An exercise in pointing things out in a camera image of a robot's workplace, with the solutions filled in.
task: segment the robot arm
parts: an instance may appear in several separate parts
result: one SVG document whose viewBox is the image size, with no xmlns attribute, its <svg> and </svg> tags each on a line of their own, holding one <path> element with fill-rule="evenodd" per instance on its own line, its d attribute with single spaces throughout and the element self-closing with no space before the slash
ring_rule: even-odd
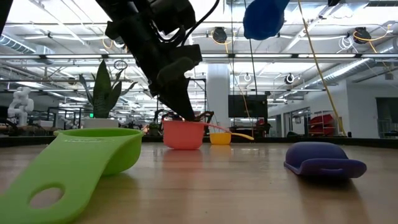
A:
<svg viewBox="0 0 398 224">
<path fill-rule="evenodd" d="M 152 96 L 186 120 L 195 115 L 188 97 L 189 79 L 184 73 L 202 61 L 199 45 L 188 45 L 185 31 L 196 25 L 189 0 L 96 0 L 112 22 L 106 35 L 124 43 L 149 81 Z M 169 34 L 168 40 L 159 32 Z"/>
<path fill-rule="evenodd" d="M 14 99 L 8 107 L 8 116 L 14 117 L 16 114 L 19 116 L 19 125 L 25 126 L 27 122 L 27 113 L 32 112 L 34 109 L 34 102 L 29 98 L 30 88 L 19 87 L 14 93 Z"/>
</svg>

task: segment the green measuring cup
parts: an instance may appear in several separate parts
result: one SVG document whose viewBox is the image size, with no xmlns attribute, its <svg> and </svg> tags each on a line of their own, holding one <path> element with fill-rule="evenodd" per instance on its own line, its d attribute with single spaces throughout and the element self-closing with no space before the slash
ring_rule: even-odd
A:
<svg viewBox="0 0 398 224">
<path fill-rule="evenodd" d="M 142 131 L 79 129 L 56 133 L 47 146 L 0 196 L 0 223 L 67 223 L 84 211 L 102 175 L 132 167 L 141 153 Z M 32 208 L 39 192 L 58 188 L 62 198 Z"/>
</svg>

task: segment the snake plant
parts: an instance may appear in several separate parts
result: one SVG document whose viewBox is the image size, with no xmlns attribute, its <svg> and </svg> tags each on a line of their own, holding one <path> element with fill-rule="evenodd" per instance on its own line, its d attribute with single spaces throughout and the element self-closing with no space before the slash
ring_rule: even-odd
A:
<svg viewBox="0 0 398 224">
<path fill-rule="evenodd" d="M 109 112 L 116 106 L 120 96 L 127 94 L 137 82 L 130 85 L 127 90 L 122 91 L 122 82 L 119 82 L 123 70 L 116 74 L 114 83 L 111 83 L 108 69 L 103 60 L 99 65 L 97 76 L 95 78 L 94 93 L 91 95 L 83 75 L 79 75 L 79 81 L 86 90 L 87 99 L 93 105 L 95 118 L 108 118 Z"/>
</svg>

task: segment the hole in handle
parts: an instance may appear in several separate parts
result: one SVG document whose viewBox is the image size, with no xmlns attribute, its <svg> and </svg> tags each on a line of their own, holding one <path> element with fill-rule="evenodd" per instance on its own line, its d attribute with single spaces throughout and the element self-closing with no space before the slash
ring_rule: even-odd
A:
<svg viewBox="0 0 398 224">
<path fill-rule="evenodd" d="M 57 203 L 64 195 L 60 187 L 49 187 L 33 195 L 29 205 L 32 208 L 47 208 Z"/>
</svg>

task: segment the white robot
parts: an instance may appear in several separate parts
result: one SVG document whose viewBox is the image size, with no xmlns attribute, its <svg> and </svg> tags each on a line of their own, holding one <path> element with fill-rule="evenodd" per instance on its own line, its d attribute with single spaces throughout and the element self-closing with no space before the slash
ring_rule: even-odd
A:
<svg viewBox="0 0 398 224">
<path fill-rule="evenodd" d="M 19 87 L 14 92 L 14 99 L 8 107 L 8 117 L 19 117 L 19 126 L 26 126 L 27 114 L 32 112 L 34 109 L 34 102 L 29 98 L 30 88 Z"/>
</svg>

